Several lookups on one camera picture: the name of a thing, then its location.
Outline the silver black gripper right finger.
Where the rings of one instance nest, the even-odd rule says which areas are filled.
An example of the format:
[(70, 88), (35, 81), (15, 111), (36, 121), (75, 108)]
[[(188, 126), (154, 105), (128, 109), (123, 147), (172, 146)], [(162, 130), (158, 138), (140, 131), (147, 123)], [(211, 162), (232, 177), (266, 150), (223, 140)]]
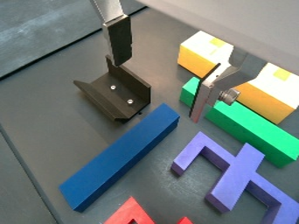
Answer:
[(207, 72), (196, 89), (190, 118), (196, 123), (216, 101), (228, 105), (239, 97), (235, 86), (254, 80), (259, 74), (259, 57), (239, 47), (222, 56), (216, 66)]

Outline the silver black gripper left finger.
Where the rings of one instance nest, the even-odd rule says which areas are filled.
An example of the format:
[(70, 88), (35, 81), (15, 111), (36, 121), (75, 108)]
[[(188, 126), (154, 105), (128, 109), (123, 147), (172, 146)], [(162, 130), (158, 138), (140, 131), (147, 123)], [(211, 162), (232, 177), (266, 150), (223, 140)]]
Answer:
[(110, 56), (116, 67), (132, 57), (131, 18), (124, 13), (119, 0), (90, 0), (103, 22)]

